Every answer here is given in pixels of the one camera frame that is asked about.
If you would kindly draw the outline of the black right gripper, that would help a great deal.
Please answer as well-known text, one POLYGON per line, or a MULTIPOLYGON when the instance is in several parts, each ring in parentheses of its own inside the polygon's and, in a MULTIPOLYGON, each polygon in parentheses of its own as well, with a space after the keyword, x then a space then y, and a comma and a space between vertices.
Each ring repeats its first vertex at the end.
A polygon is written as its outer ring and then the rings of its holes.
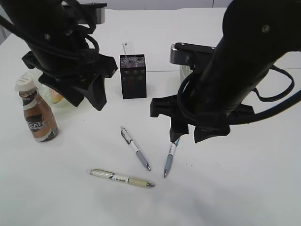
POLYGON ((173 95, 154 98, 150 105, 150 116, 169 116, 170 141, 175 143, 182 135, 189 133, 189 125, 195 126, 194 141, 202 142, 213 137, 224 137, 230 133, 230 121, 255 116, 249 105, 240 100, 231 100, 226 95, 202 98, 173 95))

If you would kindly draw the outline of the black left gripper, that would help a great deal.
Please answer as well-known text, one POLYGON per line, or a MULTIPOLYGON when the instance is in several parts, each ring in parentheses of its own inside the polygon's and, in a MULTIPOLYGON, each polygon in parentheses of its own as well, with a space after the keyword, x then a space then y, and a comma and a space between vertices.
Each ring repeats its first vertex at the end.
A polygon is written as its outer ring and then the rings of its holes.
POLYGON ((113 57, 95 50, 82 50, 80 56, 74 65, 64 64, 62 68, 58 65, 62 60, 56 60, 50 69, 43 67, 31 51, 22 60, 28 68, 42 71, 39 82, 61 94, 73 106, 78 107, 85 96, 96 110, 101 111, 107 103, 104 77, 111 78, 118 69, 117 64, 113 57), (77 82, 87 82, 84 96, 71 87, 77 82))

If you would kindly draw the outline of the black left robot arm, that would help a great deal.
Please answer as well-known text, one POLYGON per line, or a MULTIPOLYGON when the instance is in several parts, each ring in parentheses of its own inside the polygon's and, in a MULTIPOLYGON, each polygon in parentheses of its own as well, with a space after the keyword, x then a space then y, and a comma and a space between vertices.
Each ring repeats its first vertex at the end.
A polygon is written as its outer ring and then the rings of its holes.
POLYGON ((73 106, 87 99, 96 110, 106 104, 104 80, 117 71, 115 59, 100 53, 92 37, 104 22, 106 3, 76 0, 2 0, 1 25, 26 42, 25 65, 42 71, 39 82, 73 106))

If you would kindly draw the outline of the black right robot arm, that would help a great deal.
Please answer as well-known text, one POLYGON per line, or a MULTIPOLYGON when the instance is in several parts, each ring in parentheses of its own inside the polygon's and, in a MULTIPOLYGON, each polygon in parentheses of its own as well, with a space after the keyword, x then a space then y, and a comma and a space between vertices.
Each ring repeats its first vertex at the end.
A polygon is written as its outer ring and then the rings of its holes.
POLYGON ((273 117, 300 102, 291 94, 294 83, 262 102, 278 104, 255 113, 243 100, 270 70, 283 73, 275 62, 301 49, 301 3, 298 0, 234 0, 227 7, 223 36, 216 47, 178 42, 171 46, 170 62, 192 70, 176 95, 152 99, 151 117, 169 116, 170 141, 195 127, 196 143, 226 136, 232 125, 249 124, 273 117))

